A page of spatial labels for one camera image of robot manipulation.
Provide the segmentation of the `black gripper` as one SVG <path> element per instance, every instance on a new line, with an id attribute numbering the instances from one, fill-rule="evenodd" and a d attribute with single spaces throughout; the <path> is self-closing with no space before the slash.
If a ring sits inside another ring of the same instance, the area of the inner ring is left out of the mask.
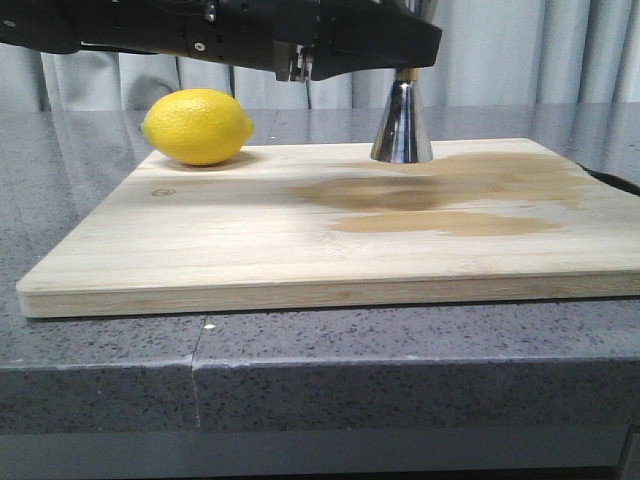
<path id="1" fill-rule="evenodd" d="M 435 1 L 206 1 L 184 23 L 194 59 L 326 80 L 435 64 Z"/>

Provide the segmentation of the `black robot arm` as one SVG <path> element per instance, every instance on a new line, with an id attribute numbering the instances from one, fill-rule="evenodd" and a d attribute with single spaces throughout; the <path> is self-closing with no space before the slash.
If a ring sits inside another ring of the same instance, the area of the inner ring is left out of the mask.
<path id="1" fill-rule="evenodd" d="M 442 31 L 402 1 L 4 1 L 1 40 L 167 54 L 320 81 L 434 65 Z"/>

